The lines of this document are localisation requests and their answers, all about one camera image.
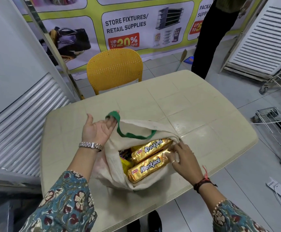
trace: black trousers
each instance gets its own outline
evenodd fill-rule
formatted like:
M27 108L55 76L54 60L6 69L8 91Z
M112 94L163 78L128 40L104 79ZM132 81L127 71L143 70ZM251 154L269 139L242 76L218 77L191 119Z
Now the black trousers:
M205 79L213 55L224 35L234 25L239 11L226 13L216 7L213 1L200 29L200 36L194 53L191 71Z

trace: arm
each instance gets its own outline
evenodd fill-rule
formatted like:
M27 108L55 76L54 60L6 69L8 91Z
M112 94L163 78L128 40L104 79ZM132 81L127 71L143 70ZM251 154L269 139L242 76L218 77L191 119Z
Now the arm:
M172 146L171 150L178 153L180 158L179 163L176 161L173 162L175 160L173 153L169 154L167 157L172 163L173 168L181 176L193 186L204 179L200 165L188 145L180 142L179 144ZM199 188L199 194L202 196L213 217L214 231L268 232L262 226L255 223L235 204L227 200L213 184L202 184Z
M82 142L105 145L117 121L111 117L92 123L88 114L82 131ZM38 208L30 215L25 231L90 231L97 218L88 187L98 150L78 148L71 164L46 193Z

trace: table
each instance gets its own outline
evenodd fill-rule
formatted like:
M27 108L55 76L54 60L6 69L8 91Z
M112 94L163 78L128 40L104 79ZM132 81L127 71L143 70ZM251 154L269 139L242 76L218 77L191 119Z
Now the table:
M42 137L43 194L72 161L86 113L98 121L113 110L120 110L122 119L157 121L174 129L209 175L258 141L249 122L218 90L191 71L182 70L50 112ZM98 214L92 232L115 231L192 188L177 173L142 191L115 190L96 179L90 179L89 187Z

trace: red discount label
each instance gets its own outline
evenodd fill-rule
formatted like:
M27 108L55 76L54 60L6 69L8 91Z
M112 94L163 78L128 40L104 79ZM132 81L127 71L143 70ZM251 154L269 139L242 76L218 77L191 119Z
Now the red discount label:
M134 33L125 36L112 37L108 39L109 49L118 49L127 46L139 47L140 34Z
M189 35L200 32L200 28L202 27L203 20L194 22Z

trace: floral sleeve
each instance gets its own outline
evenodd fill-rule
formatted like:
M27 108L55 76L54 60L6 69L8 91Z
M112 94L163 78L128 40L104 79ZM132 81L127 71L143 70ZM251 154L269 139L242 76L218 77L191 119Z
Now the floral sleeve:
M219 203L212 216L214 232L269 232L229 200Z
M20 231L89 232L96 218L87 180L77 172L65 171Z

